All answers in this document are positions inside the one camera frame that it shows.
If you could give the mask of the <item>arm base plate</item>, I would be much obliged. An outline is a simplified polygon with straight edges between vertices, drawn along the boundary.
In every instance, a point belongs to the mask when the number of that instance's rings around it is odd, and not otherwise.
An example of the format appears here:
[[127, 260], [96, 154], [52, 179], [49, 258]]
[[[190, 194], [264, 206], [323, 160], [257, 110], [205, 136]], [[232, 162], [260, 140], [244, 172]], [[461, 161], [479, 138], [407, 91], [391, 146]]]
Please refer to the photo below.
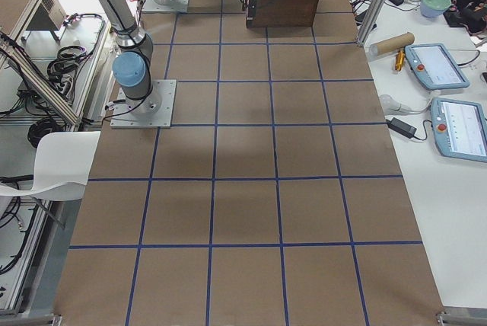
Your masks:
[[189, 0], [145, 0], [143, 13], [187, 13]]
[[113, 129], [171, 127], [177, 80], [156, 79], [151, 84], [152, 92], [141, 105], [126, 99], [125, 93], [119, 88], [117, 98], [124, 100], [124, 103], [114, 107], [114, 118], [110, 121]]

